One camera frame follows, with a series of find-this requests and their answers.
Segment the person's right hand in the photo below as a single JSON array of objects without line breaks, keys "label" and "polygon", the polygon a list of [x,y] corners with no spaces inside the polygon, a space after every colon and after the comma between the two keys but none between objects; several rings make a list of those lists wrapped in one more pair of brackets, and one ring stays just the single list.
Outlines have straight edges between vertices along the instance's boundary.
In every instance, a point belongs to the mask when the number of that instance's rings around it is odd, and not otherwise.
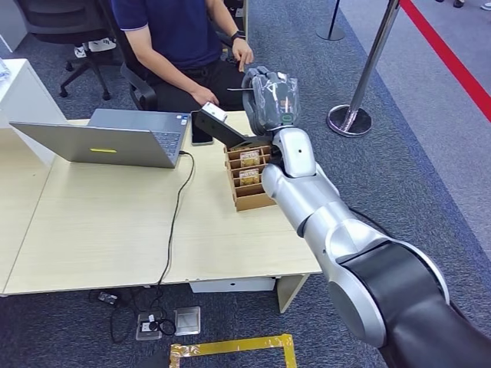
[{"label": "person's right hand", "polygon": [[214,93],[206,87],[198,85],[190,94],[202,107],[208,103],[216,106],[220,105],[219,100]]}]

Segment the person's left hand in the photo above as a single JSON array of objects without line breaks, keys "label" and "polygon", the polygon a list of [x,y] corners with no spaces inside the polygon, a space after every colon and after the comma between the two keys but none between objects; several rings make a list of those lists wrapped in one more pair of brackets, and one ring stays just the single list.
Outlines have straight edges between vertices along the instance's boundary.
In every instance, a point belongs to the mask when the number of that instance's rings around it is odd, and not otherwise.
[{"label": "person's left hand", "polygon": [[250,46],[242,38],[236,38],[233,41],[232,52],[238,62],[239,71],[244,72],[246,65],[254,61],[254,53]]}]

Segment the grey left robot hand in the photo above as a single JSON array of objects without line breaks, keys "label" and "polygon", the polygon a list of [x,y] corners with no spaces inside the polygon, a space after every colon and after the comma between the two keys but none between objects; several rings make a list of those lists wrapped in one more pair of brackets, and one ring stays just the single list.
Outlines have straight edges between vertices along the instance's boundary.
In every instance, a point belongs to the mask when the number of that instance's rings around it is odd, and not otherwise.
[{"label": "grey left robot hand", "polygon": [[294,126],[300,115],[298,80],[264,66],[250,68],[244,75],[242,99],[252,131],[257,136]]}]

